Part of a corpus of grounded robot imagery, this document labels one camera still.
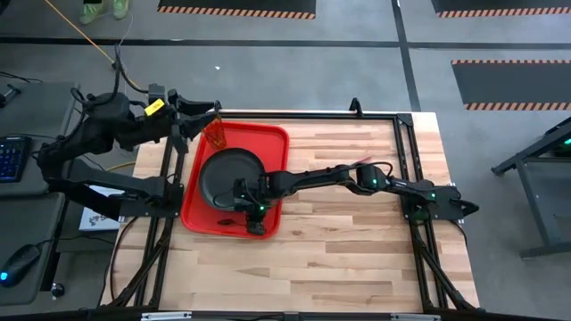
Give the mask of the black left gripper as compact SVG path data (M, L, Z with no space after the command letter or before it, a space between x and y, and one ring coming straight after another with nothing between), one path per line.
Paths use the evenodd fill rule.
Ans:
M194 139L219 116L218 111L221 109L219 101L198 102L179 98L178 111L185 115L195 115L183 120L183 137L178 112L168 104L165 87L156 83L150 84L147 98L148 105L144 107L144 129L148 140L158 143L161 138L169 137L179 154L188 153L184 137Z

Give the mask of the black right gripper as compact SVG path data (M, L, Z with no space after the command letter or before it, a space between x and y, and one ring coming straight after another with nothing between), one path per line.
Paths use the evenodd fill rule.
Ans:
M262 221L271 208L268 199L268 177L259 175L256 179L238 178L234 180L232 194L233 210L246 214L247 232L250 235L265 235L266 229Z

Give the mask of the amber plastic cup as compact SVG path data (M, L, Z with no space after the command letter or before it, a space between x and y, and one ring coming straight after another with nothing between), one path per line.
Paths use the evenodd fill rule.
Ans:
M202 132L206 141L214 150L222 150L227 146L221 117L216 117Z

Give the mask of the black round plate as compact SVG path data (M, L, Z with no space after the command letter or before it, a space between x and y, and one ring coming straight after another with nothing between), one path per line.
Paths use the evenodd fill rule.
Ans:
M264 172L262 161L253 152L242 148L215 152L200 170L201 196L215 210L234 211L238 204L234 196L235 181L246 179L256 184Z

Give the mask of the red plastic tray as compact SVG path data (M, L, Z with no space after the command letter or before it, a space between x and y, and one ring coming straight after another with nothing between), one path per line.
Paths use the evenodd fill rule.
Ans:
M284 170L288 162L289 135L278 126L223 122L228 148L242 148L253 152L263 163L265 172ZM203 164L215 153L202 137L194 151L194 162L186 184L186 195L180 210L183 226L188 230L211 235L256 239L246 228L246 214L237 211L222 211L211 208L203 200L199 188L199 175ZM219 220L232 218L245 226L220 226Z

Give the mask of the black hazard-striped floor mat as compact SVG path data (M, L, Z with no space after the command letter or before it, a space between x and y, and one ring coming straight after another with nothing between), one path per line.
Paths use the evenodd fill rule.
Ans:
M468 111L571 111L570 60L453 60Z
M431 0L439 18L571 14L571 0Z
M159 0L157 12L314 20L317 0Z

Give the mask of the white printed box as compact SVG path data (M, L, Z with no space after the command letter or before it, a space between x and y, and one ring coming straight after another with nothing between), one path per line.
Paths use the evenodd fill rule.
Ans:
M101 193L104 196L121 193L121 190L97 185L91 185L90 188L98 193ZM82 232L111 231L118 230L119 227L120 221L107 218L106 216L94 212L89 208L83 209L81 219L79 221L79 231Z

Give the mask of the grey desk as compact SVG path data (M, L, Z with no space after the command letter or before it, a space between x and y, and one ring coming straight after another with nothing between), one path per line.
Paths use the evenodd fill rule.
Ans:
M0 138L26 136L30 150L65 134L70 125L74 102L69 83L19 84L17 94L0 108ZM5 262L22 246L42 243L42 250L22 280L13 287L0 285L0 309L25 305L37 297L50 256L48 239L54 237L65 197L50 193L36 161L29 157L21 180L0 179L0 276Z

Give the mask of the black backlit keyboard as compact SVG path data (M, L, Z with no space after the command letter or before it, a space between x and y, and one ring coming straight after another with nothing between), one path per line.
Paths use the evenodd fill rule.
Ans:
M0 183L21 181L31 143L31 138L27 136L0 137Z

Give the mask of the black desk tool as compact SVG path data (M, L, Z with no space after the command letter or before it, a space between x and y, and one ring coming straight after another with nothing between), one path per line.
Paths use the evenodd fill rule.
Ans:
M17 95L21 94L21 90L18 87L13 86L11 84L8 84L7 86L9 90L5 94L0 93L0 109L4 108Z

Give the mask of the black computer mouse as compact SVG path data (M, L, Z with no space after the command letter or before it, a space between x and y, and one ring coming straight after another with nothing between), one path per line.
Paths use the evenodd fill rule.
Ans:
M10 288L20 283L40 256L35 244L20 247L0 268L0 286Z

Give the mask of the black metal side table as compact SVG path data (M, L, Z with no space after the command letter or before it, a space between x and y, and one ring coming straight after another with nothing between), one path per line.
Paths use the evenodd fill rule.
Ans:
M571 252L571 236L559 218L571 218L571 117L547 130L538 141L492 167L495 176L514 169L523 186L542 244L522 250L530 259Z

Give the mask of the black aluminium table frame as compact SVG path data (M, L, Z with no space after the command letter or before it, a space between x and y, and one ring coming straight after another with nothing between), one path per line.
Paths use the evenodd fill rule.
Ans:
M382 161L380 169L392 176L454 185L431 112L225 109L221 114L226 122L284 129L285 171L352 165L371 156L370 163ZM181 162L170 160L165 142L142 145L136 177L171 174L183 184L184 200L199 141ZM124 228L110 266L108 285L118 294L104 296L88 317L140 321L144 313L161 311L191 311L190 321L475 317L476 288L457 220L415 225L405 218L410 213L400 195L360 196L331 185L272 202L267 233L256 239L190 231L180 212L164 221L138 217Z

